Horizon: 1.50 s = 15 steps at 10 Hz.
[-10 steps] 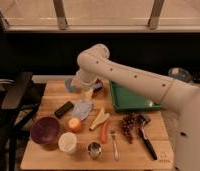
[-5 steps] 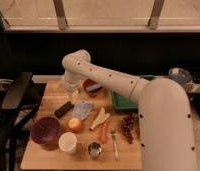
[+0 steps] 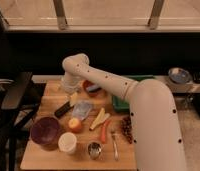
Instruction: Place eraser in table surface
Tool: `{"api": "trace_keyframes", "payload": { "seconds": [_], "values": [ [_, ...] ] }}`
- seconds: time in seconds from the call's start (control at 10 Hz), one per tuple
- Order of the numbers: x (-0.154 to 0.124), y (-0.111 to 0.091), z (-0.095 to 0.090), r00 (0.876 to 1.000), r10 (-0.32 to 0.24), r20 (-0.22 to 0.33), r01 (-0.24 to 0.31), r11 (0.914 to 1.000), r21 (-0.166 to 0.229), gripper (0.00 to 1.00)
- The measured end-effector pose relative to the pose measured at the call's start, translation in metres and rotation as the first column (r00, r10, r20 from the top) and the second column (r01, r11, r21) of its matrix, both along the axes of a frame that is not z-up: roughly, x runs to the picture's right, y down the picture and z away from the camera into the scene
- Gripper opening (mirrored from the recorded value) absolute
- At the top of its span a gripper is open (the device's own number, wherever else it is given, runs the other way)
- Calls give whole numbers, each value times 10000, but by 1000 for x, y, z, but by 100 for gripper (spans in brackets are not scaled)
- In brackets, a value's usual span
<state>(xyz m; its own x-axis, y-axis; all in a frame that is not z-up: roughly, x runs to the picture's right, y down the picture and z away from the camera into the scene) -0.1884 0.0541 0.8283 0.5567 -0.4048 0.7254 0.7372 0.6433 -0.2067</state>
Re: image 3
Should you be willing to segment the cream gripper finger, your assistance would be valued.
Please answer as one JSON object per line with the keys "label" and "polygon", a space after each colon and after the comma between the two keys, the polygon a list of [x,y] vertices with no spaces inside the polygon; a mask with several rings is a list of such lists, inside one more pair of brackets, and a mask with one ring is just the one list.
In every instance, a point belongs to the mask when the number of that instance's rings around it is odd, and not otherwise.
{"label": "cream gripper finger", "polygon": [[78,99],[78,93],[75,92],[73,93],[71,96],[70,96],[70,107],[74,106],[77,102],[77,99]]}

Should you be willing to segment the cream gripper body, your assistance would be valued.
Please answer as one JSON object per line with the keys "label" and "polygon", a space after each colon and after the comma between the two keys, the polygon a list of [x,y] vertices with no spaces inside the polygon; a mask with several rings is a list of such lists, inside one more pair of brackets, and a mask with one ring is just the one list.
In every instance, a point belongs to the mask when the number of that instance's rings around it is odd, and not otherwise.
{"label": "cream gripper body", "polygon": [[66,93],[73,94],[79,90],[79,79],[78,78],[69,79],[63,76],[61,78],[61,87]]}

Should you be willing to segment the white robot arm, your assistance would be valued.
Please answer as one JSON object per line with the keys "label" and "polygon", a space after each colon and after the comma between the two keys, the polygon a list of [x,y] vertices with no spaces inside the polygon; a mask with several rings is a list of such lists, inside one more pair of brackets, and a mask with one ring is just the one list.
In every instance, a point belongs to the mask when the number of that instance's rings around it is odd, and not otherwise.
{"label": "white robot arm", "polygon": [[156,79],[140,82],[89,65],[85,54],[65,58],[64,90],[72,92],[83,78],[129,103],[138,171],[187,171],[174,97]]}

